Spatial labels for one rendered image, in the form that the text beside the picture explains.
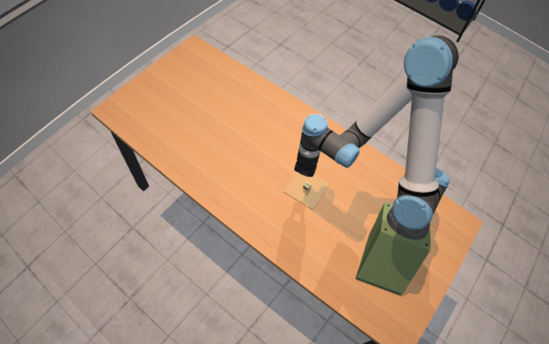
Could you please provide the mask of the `tan flat mat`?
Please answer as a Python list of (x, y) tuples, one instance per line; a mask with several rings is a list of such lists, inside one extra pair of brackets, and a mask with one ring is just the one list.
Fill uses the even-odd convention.
[[(306, 181), (312, 184), (308, 191), (303, 189)], [(329, 185), (330, 183), (319, 178), (317, 175), (306, 177), (297, 172), (283, 192), (313, 209)]]

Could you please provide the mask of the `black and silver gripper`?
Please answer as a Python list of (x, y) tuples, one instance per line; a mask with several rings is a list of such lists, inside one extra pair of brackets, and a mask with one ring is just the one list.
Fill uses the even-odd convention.
[(307, 151), (301, 143), (299, 143), (297, 162), (295, 163), (294, 171), (299, 174), (304, 174), (307, 177), (313, 177), (317, 169), (317, 162), (320, 156), (320, 151)]

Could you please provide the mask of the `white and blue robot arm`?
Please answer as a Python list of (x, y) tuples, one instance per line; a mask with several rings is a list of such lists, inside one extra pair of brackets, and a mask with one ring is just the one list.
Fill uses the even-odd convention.
[(453, 43), (441, 35), (416, 41), (404, 58), (405, 73), (341, 135), (329, 129), (326, 118), (319, 114), (307, 116), (302, 126), (300, 143), (305, 150), (319, 150), (349, 168), (359, 148), (411, 101), (405, 175), (399, 179), (387, 222), (399, 235), (412, 240), (426, 236), (450, 183), (436, 164), (444, 97), (451, 92), (458, 63), (458, 48)]

